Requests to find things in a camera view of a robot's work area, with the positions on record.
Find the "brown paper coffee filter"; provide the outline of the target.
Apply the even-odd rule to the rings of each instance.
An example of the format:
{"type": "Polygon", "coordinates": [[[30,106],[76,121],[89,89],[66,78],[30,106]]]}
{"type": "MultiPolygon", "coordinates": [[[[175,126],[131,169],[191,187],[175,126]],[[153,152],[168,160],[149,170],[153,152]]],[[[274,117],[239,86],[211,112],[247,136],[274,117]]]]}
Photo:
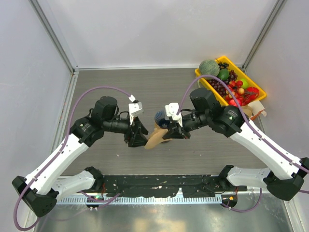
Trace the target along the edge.
{"type": "Polygon", "coordinates": [[[162,137],[168,131],[168,129],[154,130],[148,138],[145,149],[152,149],[164,140],[162,137]]]}

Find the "blue ribbed glass dripper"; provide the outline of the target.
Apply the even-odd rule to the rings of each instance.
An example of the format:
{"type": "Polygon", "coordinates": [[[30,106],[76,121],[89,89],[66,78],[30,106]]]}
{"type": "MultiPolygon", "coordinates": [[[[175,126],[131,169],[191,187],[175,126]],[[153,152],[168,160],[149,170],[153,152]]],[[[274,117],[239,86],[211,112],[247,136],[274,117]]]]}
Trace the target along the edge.
{"type": "Polygon", "coordinates": [[[169,126],[169,118],[167,117],[165,110],[158,111],[154,116],[155,123],[162,129],[166,129],[169,126]]]}

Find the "wooden ring dripper holder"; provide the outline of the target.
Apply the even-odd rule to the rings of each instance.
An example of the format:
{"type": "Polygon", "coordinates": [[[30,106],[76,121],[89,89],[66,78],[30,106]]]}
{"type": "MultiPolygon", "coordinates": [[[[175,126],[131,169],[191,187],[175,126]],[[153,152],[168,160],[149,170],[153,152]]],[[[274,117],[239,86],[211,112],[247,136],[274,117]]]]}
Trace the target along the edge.
{"type": "Polygon", "coordinates": [[[162,128],[159,126],[159,125],[157,125],[156,123],[154,124],[154,130],[155,131],[157,131],[157,130],[161,130],[162,128]]]}

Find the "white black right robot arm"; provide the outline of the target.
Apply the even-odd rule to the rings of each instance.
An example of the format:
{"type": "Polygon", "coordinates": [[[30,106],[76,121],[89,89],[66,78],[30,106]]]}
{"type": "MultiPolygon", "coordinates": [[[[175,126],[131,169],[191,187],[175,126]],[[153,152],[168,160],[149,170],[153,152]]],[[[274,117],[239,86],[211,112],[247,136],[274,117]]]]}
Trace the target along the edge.
{"type": "Polygon", "coordinates": [[[239,108],[221,106],[210,90],[195,89],[190,93],[190,100],[194,109],[184,116],[178,103],[165,105],[169,124],[164,139],[189,139],[191,131],[208,126],[247,148],[266,165],[263,169],[225,166],[218,179],[221,189],[262,188],[284,201],[291,200],[301,190],[309,168],[308,158],[300,159],[284,150],[243,116],[239,108]]]}

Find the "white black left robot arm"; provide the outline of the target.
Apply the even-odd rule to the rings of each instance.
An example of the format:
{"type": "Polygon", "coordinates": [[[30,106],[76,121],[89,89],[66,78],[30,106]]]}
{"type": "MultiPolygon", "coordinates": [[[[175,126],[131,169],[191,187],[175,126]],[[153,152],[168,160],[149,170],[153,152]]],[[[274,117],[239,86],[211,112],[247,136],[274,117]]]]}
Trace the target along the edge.
{"type": "Polygon", "coordinates": [[[128,147],[146,145],[148,131],[138,118],[143,112],[142,103],[137,100],[130,103],[127,117],[120,117],[118,111],[115,98],[101,97],[87,116],[73,123],[68,137],[35,171],[26,177],[17,176],[12,181],[24,203],[38,218],[47,215],[57,202],[67,196],[82,190],[102,190],[104,177],[94,167],[87,167],[67,180],[59,181],[58,178],[77,157],[101,139],[105,132],[123,134],[128,147]]]}

